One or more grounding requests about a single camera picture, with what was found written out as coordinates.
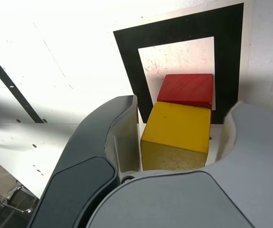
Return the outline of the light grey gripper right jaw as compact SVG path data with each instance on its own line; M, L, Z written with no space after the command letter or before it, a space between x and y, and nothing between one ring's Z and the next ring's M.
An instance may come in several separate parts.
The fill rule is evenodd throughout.
M89 228L273 228L273 114L237 103L215 163L146 171L108 194Z

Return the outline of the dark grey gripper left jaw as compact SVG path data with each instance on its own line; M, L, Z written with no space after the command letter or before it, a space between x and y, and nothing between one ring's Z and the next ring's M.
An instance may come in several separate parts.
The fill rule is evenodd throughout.
M140 166L137 97L113 98L90 113L70 137L29 227L85 227L106 195Z

